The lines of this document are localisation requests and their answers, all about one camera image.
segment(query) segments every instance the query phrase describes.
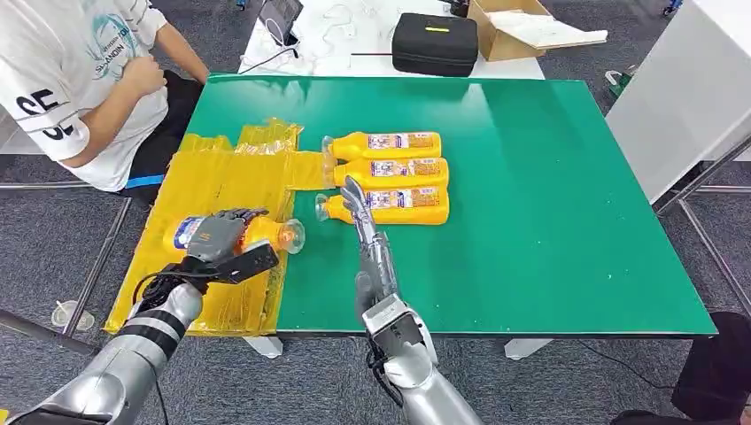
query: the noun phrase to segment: orange bottle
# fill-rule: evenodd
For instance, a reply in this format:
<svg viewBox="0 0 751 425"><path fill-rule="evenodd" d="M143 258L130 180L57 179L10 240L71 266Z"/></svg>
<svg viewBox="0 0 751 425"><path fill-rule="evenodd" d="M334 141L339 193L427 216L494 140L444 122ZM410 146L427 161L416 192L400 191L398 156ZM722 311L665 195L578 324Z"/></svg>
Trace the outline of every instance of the orange bottle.
<svg viewBox="0 0 751 425"><path fill-rule="evenodd" d="M205 217L188 217L165 233L164 244L170 251L184 251ZM243 237L237 242L236 251L244 252L252 243L268 239L274 251L287 251L297 254L305 245L305 227L296 219L277 223L267 217L256 217L245 228Z"/></svg>
<svg viewBox="0 0 751 425"><path fill-rule="evenodd" d="M414 188L448 184L448 163L443 158L355 159L341 166L324 166L324 186L345 185L350 175L363 189Z"/></svg>
<svg viewBox="0 0 751 425"><path fill-rule="evenodd" d="M365 190L365 202L376 224L444 224L449 204L446 186L391 190ZM341 195L315 197L320 221L338 219L352 224L352 214Z"/></svg>
<svg viewBox="0 0 751 425"><path fill-rule="evenodd" d="M321 151L325 159L334 161L440 157L441 136L432 131L372 135L358 131L338 139L324 137Z"/></svg>

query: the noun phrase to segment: person's hand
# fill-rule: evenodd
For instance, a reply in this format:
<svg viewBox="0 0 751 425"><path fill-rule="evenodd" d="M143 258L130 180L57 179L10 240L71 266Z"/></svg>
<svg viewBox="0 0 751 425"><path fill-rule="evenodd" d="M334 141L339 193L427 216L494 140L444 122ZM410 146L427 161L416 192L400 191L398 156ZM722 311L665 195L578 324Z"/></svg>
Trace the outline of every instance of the person's hand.
<svg viewBox="0 0 751 425"><path fill-rule="evenodd" d="M130 59L120 82L128 85L138 96L144 97L164 87L166 78L164 71L159 69L159 64L149 56Z"/></svg>

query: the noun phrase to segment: yellow plastic wrap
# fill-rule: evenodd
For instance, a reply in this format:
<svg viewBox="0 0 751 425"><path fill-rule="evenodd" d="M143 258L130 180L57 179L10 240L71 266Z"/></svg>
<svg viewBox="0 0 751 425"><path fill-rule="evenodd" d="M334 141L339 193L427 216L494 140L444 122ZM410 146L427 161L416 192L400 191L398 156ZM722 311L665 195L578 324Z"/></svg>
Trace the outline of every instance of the yellow plastic wrap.
<svg viewBox="0 0 751 425"><path fill-rule="evenodd" d="M323 184L323 154L320 152L295 152L291 155L291 169L287 189L321 190Z"/></svg>
<svg viewBox="0 0 751 425"><path fill-rule="evenodd" d="M235 149L224 136L183 138L105 323L106 331L117 332L124 324L142 276L182 259L181 253L168 251L163 244L164 233L175 222L222 209L257 206L265 206L270 219L290 218L294 192L289 188L297 174L291 170L299 166L299 160L293 158L301 130L277 119L271 119L266 127L245 126ZM256 336L274 332L287 253L281 252L279 260L279 266L240 285L212 283L203 312L188 334Z"/></svg>

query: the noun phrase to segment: paper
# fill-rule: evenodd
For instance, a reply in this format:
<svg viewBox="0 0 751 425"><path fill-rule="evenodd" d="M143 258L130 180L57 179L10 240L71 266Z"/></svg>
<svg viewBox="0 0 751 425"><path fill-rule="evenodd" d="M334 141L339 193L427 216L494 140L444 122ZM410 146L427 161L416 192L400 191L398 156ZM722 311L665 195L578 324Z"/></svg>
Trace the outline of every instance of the paper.
<svg viewBox="0 0 751 425"><path fill-rule="evenodd" d="M604 43L608 38L608 31L582 31L550 15L503 11L489 12L488 18L497 29L535 49Z"/></svg>

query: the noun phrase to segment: silver robotic arm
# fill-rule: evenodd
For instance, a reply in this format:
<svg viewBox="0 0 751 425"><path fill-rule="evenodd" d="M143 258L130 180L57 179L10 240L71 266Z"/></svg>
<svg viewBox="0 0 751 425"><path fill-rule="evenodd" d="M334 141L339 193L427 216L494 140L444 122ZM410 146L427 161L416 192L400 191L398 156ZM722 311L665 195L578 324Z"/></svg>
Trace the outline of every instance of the silver robotic arm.
<svg viewBox="0 0 751 425"><path fill-rule="evenodd" d="M472 407L437 369L437 354L420 315L399 297L386 234L376 231L360 185L350 176L342 188L360 239L356 309L374 353L376 378L413 425L481 425Z"/></svg>
<svg viewBox="0 0 751 425"><path fill-rule="evenodd" d="M155 274L123 328L83 372L8 423L134 423L185 330L201 313L208 283L240 283L278 264L268 241L233 256L246 222L262 213L230 210L204 220L188 244L188 256Z"/></svg>

